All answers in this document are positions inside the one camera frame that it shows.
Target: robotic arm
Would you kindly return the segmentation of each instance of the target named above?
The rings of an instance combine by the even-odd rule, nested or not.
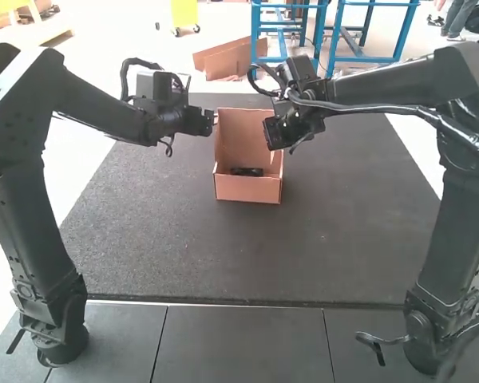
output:
[[[260,89],[252,71],[265,69],[280,92]],[[325,131],[323,119],[350,113],[418,116],[437,129],[445,167],[444,192],[418,280],[404,304],[405,336],[356,338],[382,355],[402,343],[418,371],[445,381],[464,348],[479,334],[479,44],[466,42],[401,64],[322,79],[308,57],[291,57],[276,71],[253,65],[252,86],[274,97],[264,121],[271,150],[290,152]]]
[[[21,335],[32,334],[39,360],[50,366],[74,360],[88,341],[87,290],[65,250],[43,177],[52,113],[133,144],[162,142],[168,155],[176,133],[209,136],[213,124],[213,111],[188,105],[189,81],[183,85],[156,64],[125,61],[120,101],[76,77],[63,60],[53,49],[19,52],[0,44],[0,243],[13,274]],[[137,64],[158,69],[150,98],[127,94],[126,71]]]

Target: flattened cardboard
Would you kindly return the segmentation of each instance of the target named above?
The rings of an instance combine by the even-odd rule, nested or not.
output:
[[[246,36],[245,38],[239,38],[238,40],[213,46],[212,48],[201,50],[200,52],[195,52],[193,54],[193,64],[195,65],[195,69],[200,70],[201,72],[204,71],[204,59],[207,56],[212,56],[213,54],[217,54],[219,52],[222,52],[223,50],[228,50],[230,48],[234,48],[235,46],[239,46],[242,44],[249,44],[249,43],[250,43],[250,36]]]
[[[258,57],[268,51],[267,38],[257,41]],[[244,76],[251,64],[251,38],[247,36],[225,44],[214,46],[193,54],[195,68],[206,73],[206,80],[219,80],[230,76]]]
[[[267,38],[261,38],[255,45],[257,57],[265,57],[268,52]],[[204,58],[206,80],[216,80],[231,75],[244,76],[251,64],[251,43],[235,46],[234,48],[207,56]]]
[[[216,199],[280,203],[283,151],[267,148],[263,120],[270,116],[271,110],[218,109],[213,169]],[[262,168],[264,176],[234,176],[231,168]]]

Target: yellow cart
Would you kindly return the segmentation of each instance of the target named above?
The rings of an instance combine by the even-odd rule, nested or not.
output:
[[[200,27],[198,22],[197,0],[170,0],[172,12],[172,33],[177,38],[181,36],[181,28],[193,26],[193,31],[198,34]],[[160,23],[156,23],[156,29],[160,30]]]

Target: box flap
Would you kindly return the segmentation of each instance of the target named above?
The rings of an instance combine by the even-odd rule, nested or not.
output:
[[[263,120],[270,116],[273,116],[272,110],[218,109],[215,161],[219,170],[235,167],[271,169],[272,154],[263,131]]]
[[[234,48],[235,46],[247,44],[250,42],[250,36],[246,36],[245,38],[239,38],[238,40],[226,42],[225,44],[220,44],[217,46],[213,46],[212,48],[208,48],[205,50],[201,50],[200,52],[195,52],[193,54],[193,64],[195,65],[195,69],[203,71],[204,70],[204,59],[207,56],[212,56],[218,52],[222,52],[223,50],[227,50],[230,48]]]
[[[266,57],[268,52],[267,38],[261,38],[256,44],[257,57]],[[251,43],[234,46],[211,56],[204,58],[204,70],[206,80],[218,80],[220,78],[236,75],[238,77],[247,74],[251,64]]]

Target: blue metal frame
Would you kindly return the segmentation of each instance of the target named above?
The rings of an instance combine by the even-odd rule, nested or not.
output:
[[[321,29],[320,41],[323,39],[323,27],[325,22],[325,14],[327,13],[328,0],[319,0],[318,4],[310,5],[310,0],[304,0],[303,4],[264,4],[261,0],[251,0],[251,60],[252,62],[284,62],[287,59],[287,46],[284,38],[286,32],[296,32],[300,35],[300,46],[305,46],[305,35],[307,33],[307,17],[310,8],[317,8],[320,14],[323,14],[321,22],[316,24],[316,29]],[[275,8],[277,15],[276,22],[265,22],[261,20],[261,10]],[[295,20],[295,12],[292,12],[291,20],[283,20],[281,9],[303,9],[302,21]],[[280,56],[257,57],[257,40],[261,32],[276,32],[279,39]],[[319,63],[319,49],[312,58],[312,65],[317,70]]]
[[[390,64],[401,59],[402,50],[405,46],[406,38],[408,37],[408,32],[410,31],[411,23],[414,18],[415,10],[420,5],[420,0],[409,0],[408,2],[376,2],[376,0],[369,0],[368,2],[356,2],[350,0],[338,0],[337,14],[335,15],[335,24],[334,26],[325,26],[325,30],[332,30],[331,46],[330,46],[330,56],[328,58],[327,66],[327,77],[332,77],[334,74],[335,63],[336,62],[368,62],[376,64]],[[342,26],[342,15],[344,14],[345,6],[367,6],[366,18],[364,20],[363,26]],[[396,43],[394,54],[392,57],[370,57],[366,56],[362,47],[366,44],[367,32],[369,31],[370,20],[373,14],[375,6],[405,6],[407,7],[406,16],[402,23],[401,31],[399,32],[398,42]],[[357,44],[357,42],[351,37],[349,31],[359,31],[362,32],[362,36]],[[337,56],[337,44],[340,37],[344,38],[351,51],[354,53],[354,57],[347,56]],[[316,35],[314,37],[314,44],[318,53],[321,51],[320,41],[323,36],[319,37]]]

